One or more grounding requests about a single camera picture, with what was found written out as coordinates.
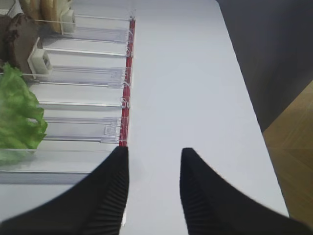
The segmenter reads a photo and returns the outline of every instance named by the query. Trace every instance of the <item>green lettuce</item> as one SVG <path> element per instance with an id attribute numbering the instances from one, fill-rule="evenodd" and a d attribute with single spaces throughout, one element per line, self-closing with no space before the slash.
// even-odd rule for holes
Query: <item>green lettuce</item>
<path id="1" fill-rule="evenodd" d="M 46 136 L 44 109 L 22 79 L 22 72 L 8 63 L 0 75 L 0 149 L 37 149 Z M 0 165 L 21 161 L 25 152 L 0 150 Z"/>

